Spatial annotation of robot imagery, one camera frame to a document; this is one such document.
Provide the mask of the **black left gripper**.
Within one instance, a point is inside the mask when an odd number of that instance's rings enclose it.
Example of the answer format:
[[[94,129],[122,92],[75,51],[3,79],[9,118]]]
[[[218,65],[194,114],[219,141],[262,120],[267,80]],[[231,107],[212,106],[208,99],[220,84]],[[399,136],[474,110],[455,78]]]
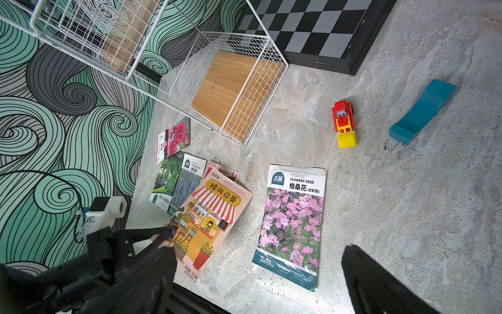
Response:
[[[138,260],[133,244],[149,239],[161,247],[168,227],[112,231],[110,227],[87,237],[88,252],[58,267],[58,295],[61,298],[90,298],[112,289],[119,277]]]

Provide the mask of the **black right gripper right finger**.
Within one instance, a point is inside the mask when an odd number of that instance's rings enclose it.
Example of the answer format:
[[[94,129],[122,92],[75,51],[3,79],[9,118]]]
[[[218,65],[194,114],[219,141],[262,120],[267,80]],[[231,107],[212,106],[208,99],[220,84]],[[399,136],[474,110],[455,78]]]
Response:
[[[356,245],[345,247],[341,265],[355,313],[437,313]]]

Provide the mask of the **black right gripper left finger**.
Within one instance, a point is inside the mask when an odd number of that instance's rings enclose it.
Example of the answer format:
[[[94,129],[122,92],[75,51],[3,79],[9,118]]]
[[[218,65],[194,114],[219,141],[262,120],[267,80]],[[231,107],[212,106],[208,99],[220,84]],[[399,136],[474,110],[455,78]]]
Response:
[[[177,259],[173,248],[161,247],[125,274],[115,288],[86,302],[81,313],[166,313]]]

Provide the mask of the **green vegetable seed bag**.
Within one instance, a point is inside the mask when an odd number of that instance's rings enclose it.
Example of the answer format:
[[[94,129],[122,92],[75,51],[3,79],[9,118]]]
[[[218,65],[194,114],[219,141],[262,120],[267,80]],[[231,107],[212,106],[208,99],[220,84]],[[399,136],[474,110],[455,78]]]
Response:
[[[149,197],[151,203],[166,213],[171,205],[183,160],[184,152],[177,152],[161,163],[153,191]]]

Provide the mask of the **striped awning shop seed bag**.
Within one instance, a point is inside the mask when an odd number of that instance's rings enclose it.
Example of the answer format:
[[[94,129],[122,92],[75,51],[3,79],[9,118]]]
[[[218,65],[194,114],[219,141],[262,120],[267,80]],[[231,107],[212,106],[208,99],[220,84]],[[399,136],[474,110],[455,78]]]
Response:
[[[162,243],[172,247],[177,272],[196,282],[214,257],[253,193],[211,170],[166,226],[171,235]]]

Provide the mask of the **lavender flower seed bag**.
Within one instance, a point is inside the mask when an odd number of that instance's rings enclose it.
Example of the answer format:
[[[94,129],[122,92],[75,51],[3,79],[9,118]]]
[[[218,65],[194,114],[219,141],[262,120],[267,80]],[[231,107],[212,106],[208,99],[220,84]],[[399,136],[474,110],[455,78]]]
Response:
[[[181,152],[183,160],[181,162],[180,175],[176,182],[173,198],[169,205],[168,214],[173,216],[181,209],[182,204],[195,191],[202,182],[203,174],[207,166],[205,159]]]

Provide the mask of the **pink cosmos flower seed bag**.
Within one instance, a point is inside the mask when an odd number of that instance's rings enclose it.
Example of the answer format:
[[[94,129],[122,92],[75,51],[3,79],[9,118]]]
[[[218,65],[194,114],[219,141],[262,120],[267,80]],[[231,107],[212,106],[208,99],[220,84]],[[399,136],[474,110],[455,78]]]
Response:
[[[314,291],[327,171],[272,165],[253,263]]]

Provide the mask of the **magenta flower seed bag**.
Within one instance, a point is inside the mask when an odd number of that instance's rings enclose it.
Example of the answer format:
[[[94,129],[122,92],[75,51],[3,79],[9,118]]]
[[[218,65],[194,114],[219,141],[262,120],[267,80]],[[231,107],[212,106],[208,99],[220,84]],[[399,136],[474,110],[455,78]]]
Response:
[[[190,118],[186,116],[173,127],[167,128],[158,135],[156,145],[157,164],[190,146],[190,122]]]

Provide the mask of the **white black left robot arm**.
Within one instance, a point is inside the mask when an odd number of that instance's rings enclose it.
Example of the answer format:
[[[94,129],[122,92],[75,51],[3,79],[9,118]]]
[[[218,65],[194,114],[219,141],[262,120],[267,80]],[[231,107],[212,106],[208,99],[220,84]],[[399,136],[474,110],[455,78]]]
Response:
[[[1,265],[2,313],[166,313],[177,259],[166,227],[87,236],[87,253],[38,275]]]

